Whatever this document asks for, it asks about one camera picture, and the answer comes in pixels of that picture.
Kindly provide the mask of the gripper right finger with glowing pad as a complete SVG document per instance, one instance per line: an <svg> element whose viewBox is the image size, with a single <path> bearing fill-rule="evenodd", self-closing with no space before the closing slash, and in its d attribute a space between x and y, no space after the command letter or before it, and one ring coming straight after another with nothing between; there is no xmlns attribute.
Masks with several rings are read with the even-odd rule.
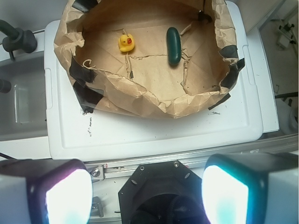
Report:
<svg viewBox="0 0 299 224"><path fill-rule="evenodd" d="M297 224L299 157L214 154L206 162L201 190L212 224Z"/></svg>

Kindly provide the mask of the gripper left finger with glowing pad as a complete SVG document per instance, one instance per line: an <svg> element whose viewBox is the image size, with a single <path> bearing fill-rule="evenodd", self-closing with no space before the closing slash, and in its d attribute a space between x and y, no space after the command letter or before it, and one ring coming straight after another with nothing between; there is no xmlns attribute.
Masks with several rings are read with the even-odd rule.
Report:
<svg viewBox="0 0 299 224"><path fill-rule="evenodd" d="M2 224L86 224L92 179L78 159L0 162Z"/></svg>

